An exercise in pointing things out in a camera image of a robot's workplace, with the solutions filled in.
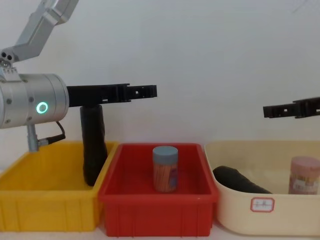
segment red plastic bin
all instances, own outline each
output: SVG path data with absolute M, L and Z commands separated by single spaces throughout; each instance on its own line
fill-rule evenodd
M 153 148 L 163 145 L 178 148 L 174 193 L 153 186 Z M 126 143 L 119 145 L 98 198 L 109 237 L 204 237 L 213 225 L 218 190 L 200 145 Z

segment yellow plastic bin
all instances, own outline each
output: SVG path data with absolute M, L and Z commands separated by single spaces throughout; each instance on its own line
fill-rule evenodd
M 93 187 L 83 176 L 83 144 L 61 142 L 26 153 L 0 175 L 0 231 L 88 232 L 100 221 L 99 188 L 118 143 Z
M 227 229 L 258 236 L 320 236 L 320 195 L 288 194 L 291 159 L 320 159 L 320 141 L 216 141 L 205 146 L 211 169 L 237 169 L 273 194 L 221 185 L 217 219 Z

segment red-bordered label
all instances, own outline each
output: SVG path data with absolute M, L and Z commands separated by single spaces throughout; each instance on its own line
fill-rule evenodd
M 254 197 L 250 209 L 255 213 L 271 213 L 275 209 L 275 200 L 271 197 Z

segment green indicator light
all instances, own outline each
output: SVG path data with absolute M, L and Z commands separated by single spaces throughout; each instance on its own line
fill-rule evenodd
M 48 111 L 48 104 L 42 101 L 36 106 L 35 109 L 38 114 L 44 114 L 46 111 Z

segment black foam grip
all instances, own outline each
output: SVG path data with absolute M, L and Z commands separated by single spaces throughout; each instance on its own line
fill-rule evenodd
M 215 179 L 229 189 L 251 194 L 271 194 L 268 190 L 251 182 L 237 169 L 227 166 L 218 166 L 212 172 Z
M 89 186 L 94 186 L 108 153 L 105 144 L 105 124 L 101 105 L 80 108 L 83 139 L 83 175 Z

